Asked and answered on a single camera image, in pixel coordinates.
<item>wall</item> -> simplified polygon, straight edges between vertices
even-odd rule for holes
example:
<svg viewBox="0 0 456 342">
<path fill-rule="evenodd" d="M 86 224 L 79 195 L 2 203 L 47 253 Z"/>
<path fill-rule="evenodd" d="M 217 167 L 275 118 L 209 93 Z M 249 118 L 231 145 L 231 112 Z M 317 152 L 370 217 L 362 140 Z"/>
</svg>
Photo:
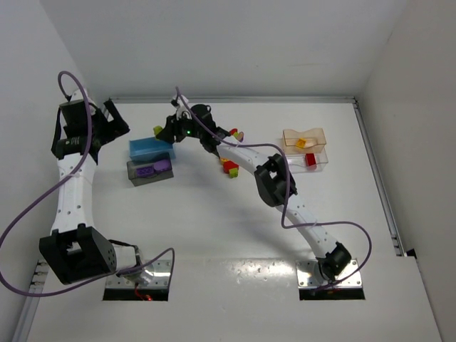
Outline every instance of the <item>wall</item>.
<svg viewBox="0 0 456 342">
<path fill-rule="evenodd" d="M 406 0 L 41 0 L 98 95 L 354 95 Z"/>
<path fill-rule="evenodd" d="M 456 340 L 456 3 L 409 1 L 361 110 L 445 341 Z"/>
<path fill-rule="evenodd" d="M 76 66 L 38 0 L 4 0 L 0 8 L 0 230 L 57 179 L 50 147 L 59 103 L 57 73 Z M 75 89 L 65 82 L 68 92 Z M 56 196 L 26 216 L 0 251 L 5 277 L 27 289 L 48 234 Z M 10 341 L 24 298 L 0 286 L 0 341 Z"/>
</svg>

